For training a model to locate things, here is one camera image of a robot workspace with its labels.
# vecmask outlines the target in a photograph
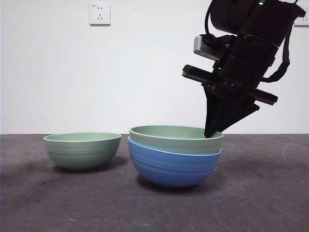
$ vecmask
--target wall socket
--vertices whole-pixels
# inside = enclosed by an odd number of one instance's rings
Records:
[[[91,4],[89,6],[90,25],[110,25],[111,24],[111,5],[110,4]]]
[[[298,4],[300,8],[306,11],[306,15],[303,18],[298,17],[294,21],[295,27],[309,27],[309,4]]]

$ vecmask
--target white wall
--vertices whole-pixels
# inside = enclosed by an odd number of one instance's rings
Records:
[[[110,0],[112,26],[90,27],[88,5],[98,2],[2,0],[1,133],[204,127],[203,89],[181,74],[213,65],[193,54],[210,1]],[[259,103],[226,133],[309,133],[307,41],[309,29],[294,28],[288,73],[260,86],[279,102]]]

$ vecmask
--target stacked bowls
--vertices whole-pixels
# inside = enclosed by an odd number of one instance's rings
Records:
[[[130,130],[129,151],[137,171],[166,188],[197,185],[214,170],[223,134],[205,138],[204,129],[141,126]]]

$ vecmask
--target bowl rim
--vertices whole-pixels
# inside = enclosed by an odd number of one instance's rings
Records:
[[[158,138],[158,139],[168,139],[168,140],[189,140],[189,141],[209,141],[209,140],[215,140],[215,139],[222,139],[224,137],[224,134],[221,132],[216,131],[217,133],[220,134],[220,136],[218,137],[214,137],[214,138],[200,138],[200,139],[186,139],[186,138],[171,138],[171,137],[164,137],[164,136],[155,136],[155,135],[148,135],[148,134],[142,134],[142,133],[138,133],[133,131],[133,129],[135,128],[139,128],[139,127],[182,127],[182,128],[194,128],[194,129],[202,129],[200,127],[186,127],[186,126],[173,126],[173,125],[145,125],[145,126],[138,126],[138,127],[132,127],[129,131],[129,133],[132,134],[136,134],[136,135],[140,135],[140,136],[145,136],[148,138]]]
[[[88,141],[63,141],[63,140],[54,140],[49,139],[49,137],[57,136],[57,135],[65,135],[65,134],[113,134],[116,137],[111,139],[98,139],[98,140],[88,140]],[[57,142],[57,143],[91,143],[91,142],[100,142],[100,141],[107,141],[107,140],[114,140],[121,138],[122,135],[117,133],[108,133],[108,132],[76,132],[76,133],[60,133],[60,134],[50,134],[43,138],[44,141],[48,142]]]
[[[162,151],[162,150],[159,150],[159,149],[155,149],[155,148],[151,148],[151,147],[147,147],[147,146],[144,146],[144,145],[141,145],[141,144],[138,144],[136,142],[134,142],[130,136],[128,136],[128,140],[130,143],[136,145],[136,146],[139,146],[141,148],[144,148],[144,149],[148,149],[148,150],[151,150],[151,151],[156,151],[156,152],[161,152],[161,153],[165,153],[165,154],[171,154],[171,155],[177,155],[177,156],[193,156],[193,157],[207,157],[207,156],[218,156],[222,153],[222,149],[220,148],[220,150],[216,153],[213,153],[213,154],[201,154],[201,155],[198,155],[198,154],[185,154],[185,153],[176,153],[176,152],[170,152],[170,151]]]

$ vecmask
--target blue bowl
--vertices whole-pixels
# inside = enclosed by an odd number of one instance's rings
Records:
[[[165,188],[197,185],[214,170],[221,150],[215,154],[191,155],[160,151],[142,146],[128,138],[132,162],[137,171]]]

